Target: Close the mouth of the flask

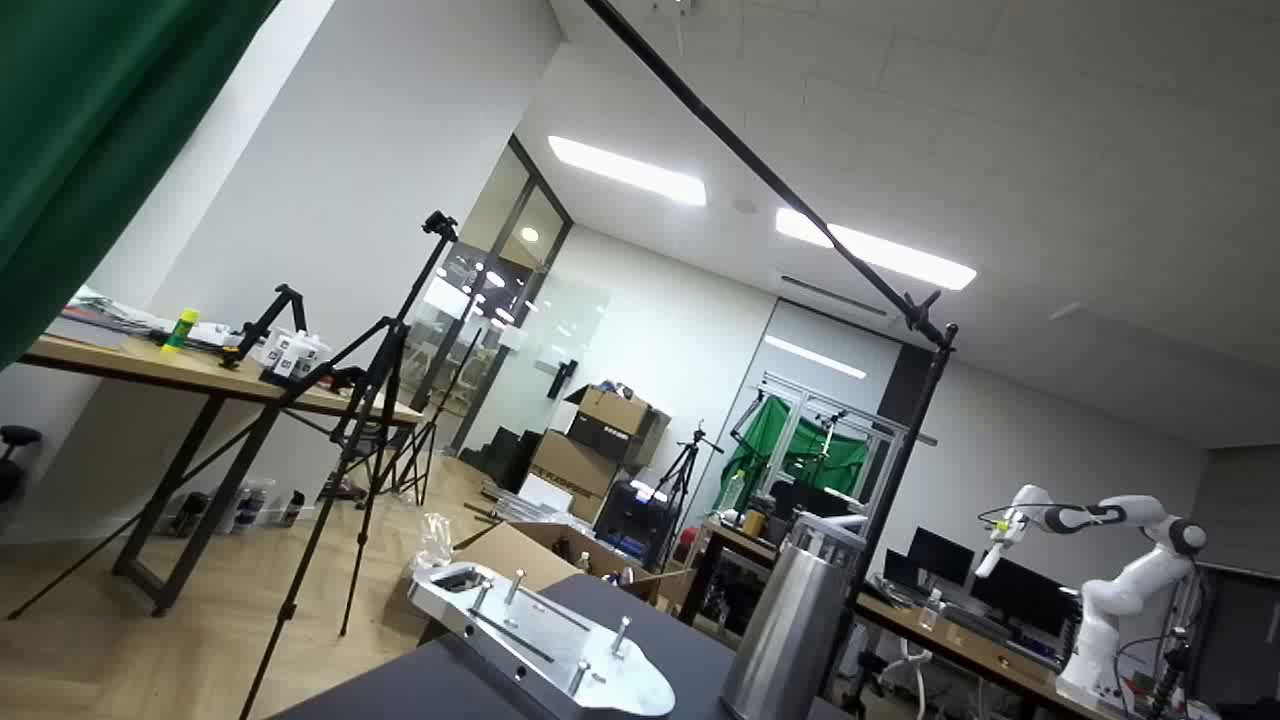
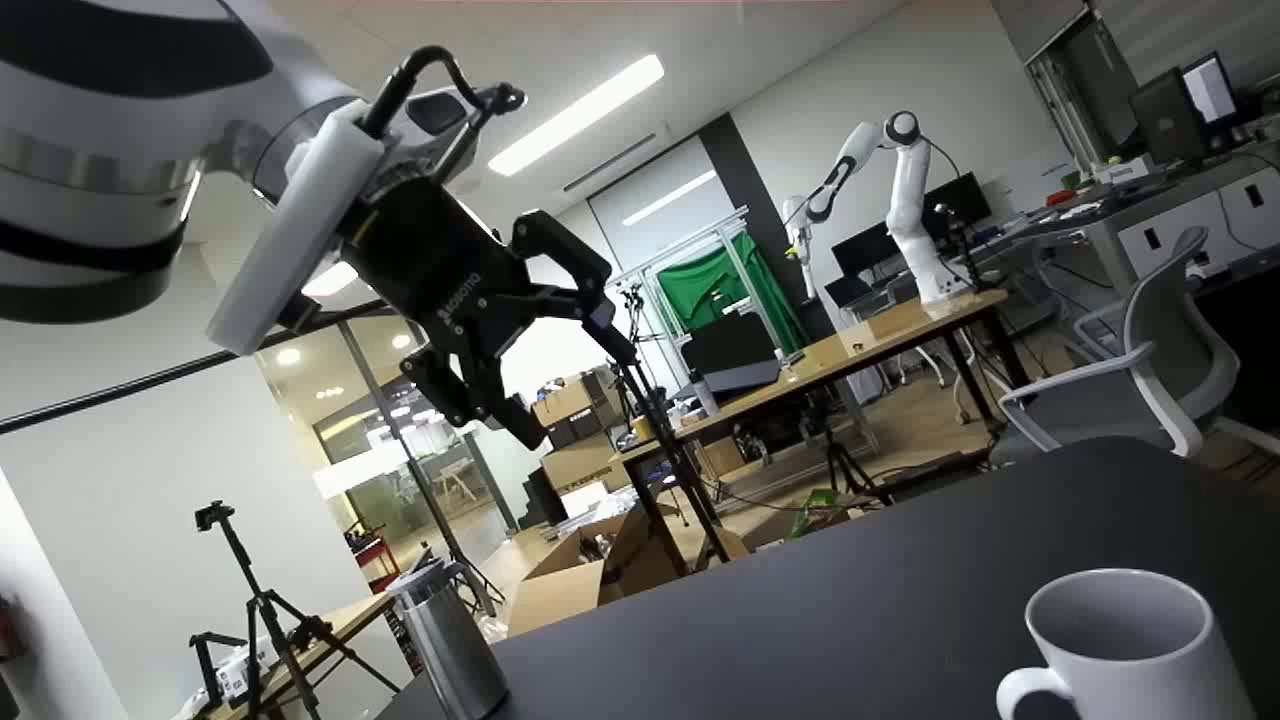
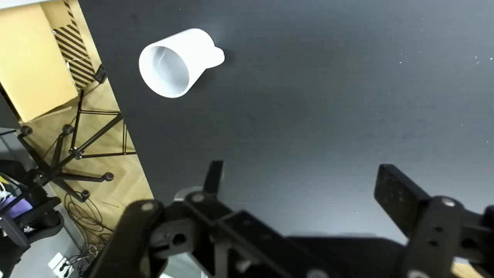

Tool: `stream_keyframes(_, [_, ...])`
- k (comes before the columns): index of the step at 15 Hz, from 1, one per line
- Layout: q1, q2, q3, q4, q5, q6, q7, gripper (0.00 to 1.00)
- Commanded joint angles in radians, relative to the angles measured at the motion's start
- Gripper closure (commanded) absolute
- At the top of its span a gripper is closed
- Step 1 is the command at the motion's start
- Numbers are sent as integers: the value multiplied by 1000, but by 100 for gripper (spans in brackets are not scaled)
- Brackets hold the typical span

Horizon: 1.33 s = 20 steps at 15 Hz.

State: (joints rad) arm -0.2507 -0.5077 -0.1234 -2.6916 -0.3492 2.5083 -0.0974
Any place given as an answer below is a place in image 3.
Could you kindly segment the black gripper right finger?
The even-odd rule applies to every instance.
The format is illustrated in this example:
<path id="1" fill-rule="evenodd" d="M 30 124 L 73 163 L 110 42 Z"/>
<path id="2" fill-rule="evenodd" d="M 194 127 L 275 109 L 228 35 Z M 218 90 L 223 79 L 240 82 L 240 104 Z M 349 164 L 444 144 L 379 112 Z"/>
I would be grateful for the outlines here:
<path id="1" fill-rule="evenodd" d="M 424 207 L 431 200 L 394 164 L 379 167 L 374 198 L 405 237 L 413 235 Z"/>

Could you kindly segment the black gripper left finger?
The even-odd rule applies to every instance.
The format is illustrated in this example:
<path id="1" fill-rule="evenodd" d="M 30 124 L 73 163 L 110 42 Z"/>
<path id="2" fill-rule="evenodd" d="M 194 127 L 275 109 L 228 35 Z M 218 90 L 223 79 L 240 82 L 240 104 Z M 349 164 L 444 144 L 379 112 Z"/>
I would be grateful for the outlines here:
<path id="1" fill-rule="evenodd" d="M 224 163 L 212 161 L 206 177 L 204 192 L 211 195 L 217 195 L 220 192 L 223 177 L 224 177 Z"/>

